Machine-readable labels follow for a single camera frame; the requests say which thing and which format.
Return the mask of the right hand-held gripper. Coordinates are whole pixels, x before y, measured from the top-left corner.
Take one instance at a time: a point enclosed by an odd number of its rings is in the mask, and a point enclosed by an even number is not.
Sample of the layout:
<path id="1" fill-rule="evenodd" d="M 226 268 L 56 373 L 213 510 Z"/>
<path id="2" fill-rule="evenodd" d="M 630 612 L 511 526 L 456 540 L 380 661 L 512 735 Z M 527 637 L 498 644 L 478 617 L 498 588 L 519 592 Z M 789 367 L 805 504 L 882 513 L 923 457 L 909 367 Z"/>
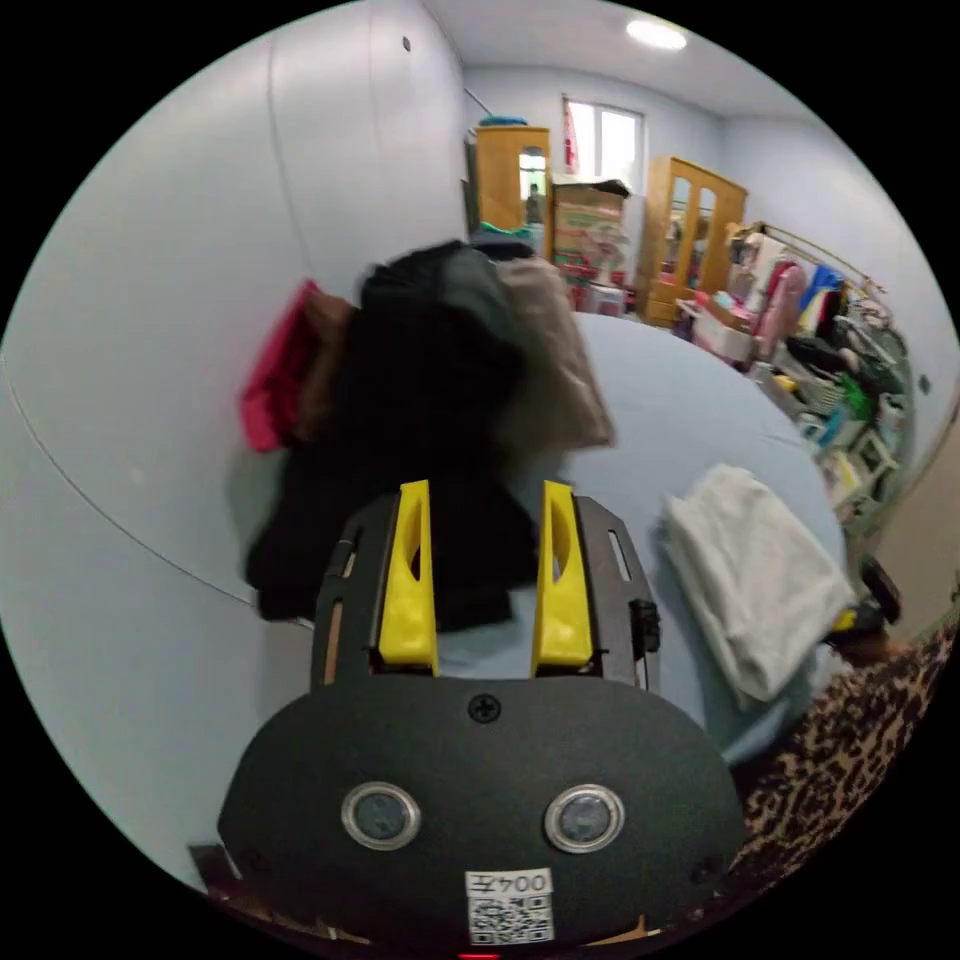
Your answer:
<path id="1" fill-rule="evenodd" d="M 859 572 L 864 593 L 856 609 L 847 609 L 836 618 L 831 634 L 845 634 L 854 629 L 857 639 L 871 638 L 884 633 L 901 618 L 900 591 L 879 561 L 866 556 Z"/>

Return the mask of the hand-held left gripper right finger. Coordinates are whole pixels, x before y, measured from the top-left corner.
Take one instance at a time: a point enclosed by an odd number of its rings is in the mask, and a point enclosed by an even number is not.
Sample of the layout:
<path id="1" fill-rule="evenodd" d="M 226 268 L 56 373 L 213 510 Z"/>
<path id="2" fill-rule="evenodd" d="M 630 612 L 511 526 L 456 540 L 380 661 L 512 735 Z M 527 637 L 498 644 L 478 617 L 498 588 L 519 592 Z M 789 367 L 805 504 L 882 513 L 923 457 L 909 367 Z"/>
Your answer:
<path id="1" fill-rule="evenodd" d="M 594 655 L 586 566 L 572 488 L 546 481 L 531 671 L 579 672 Z"/>

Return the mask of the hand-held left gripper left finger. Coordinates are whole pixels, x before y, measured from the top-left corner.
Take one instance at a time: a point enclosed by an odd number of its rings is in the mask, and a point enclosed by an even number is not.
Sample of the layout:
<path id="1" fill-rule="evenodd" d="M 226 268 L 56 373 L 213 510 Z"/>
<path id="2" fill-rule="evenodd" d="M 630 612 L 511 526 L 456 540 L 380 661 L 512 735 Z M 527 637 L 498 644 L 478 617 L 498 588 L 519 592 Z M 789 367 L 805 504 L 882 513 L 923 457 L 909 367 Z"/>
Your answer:
<path id="1" fill-rule="evenodd" d="M 429 482 L 401 486 L 378 638 L 385 665 L 438 671 Z"/>

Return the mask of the person's right hand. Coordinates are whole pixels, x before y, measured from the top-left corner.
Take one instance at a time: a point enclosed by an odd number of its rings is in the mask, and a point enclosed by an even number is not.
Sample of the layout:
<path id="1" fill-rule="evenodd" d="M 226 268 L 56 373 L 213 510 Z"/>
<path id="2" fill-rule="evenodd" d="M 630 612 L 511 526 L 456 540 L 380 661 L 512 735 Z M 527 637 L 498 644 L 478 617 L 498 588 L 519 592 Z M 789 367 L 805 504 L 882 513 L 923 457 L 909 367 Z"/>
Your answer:
<path id="1" fill-rule="evenodd" d="M 889 662 L 909 649 L 909 642 L 886 631 L 878 631 L 844 641 L 837 647 L 837 652 L 847 664 L 862 669 Z"/>

